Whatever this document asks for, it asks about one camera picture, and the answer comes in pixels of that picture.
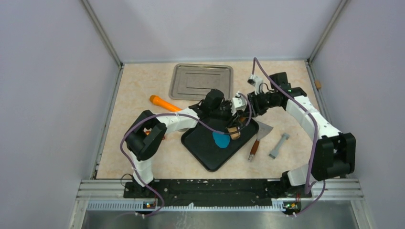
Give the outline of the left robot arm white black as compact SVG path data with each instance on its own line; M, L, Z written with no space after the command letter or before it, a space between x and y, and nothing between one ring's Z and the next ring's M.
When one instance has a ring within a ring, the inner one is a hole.
M238 118L248 115L250 120L250 111L251 105L245 95L237 93L231 100L225 100L223 93L217 89L212 89L200 102L185 109L161 114L143 111L125 132L119 145L121 153L131 165L135 191L141 197L148 197L153 192L152 158L166 134L193 129L197 125L221 135L237 134L241 132ZM209 118L223 119L236 130L214 129L204 122Z

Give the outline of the wooden rolling pin roller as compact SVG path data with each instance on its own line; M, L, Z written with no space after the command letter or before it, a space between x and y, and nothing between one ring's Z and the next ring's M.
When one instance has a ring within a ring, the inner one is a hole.
M228 124L227 131L230 133L230 138L232 140L237 140L241 136L241 131L245 128L246 122L246 117L238 117Z

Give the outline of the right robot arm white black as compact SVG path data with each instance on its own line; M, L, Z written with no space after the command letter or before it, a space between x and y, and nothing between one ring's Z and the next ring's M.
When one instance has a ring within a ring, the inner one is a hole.
M313 141L309 162L299 168L285 171L279 189L287 197L299 189L309 190L313 182L351 174L355 170L356 139L352 133L343 133L329 123L314 107L305 91L292 87L286 72L270 75L271 90L263 91L263 79L252 74L247 82L255 90L248 94L254 117L269 108L282 107L296 119Z

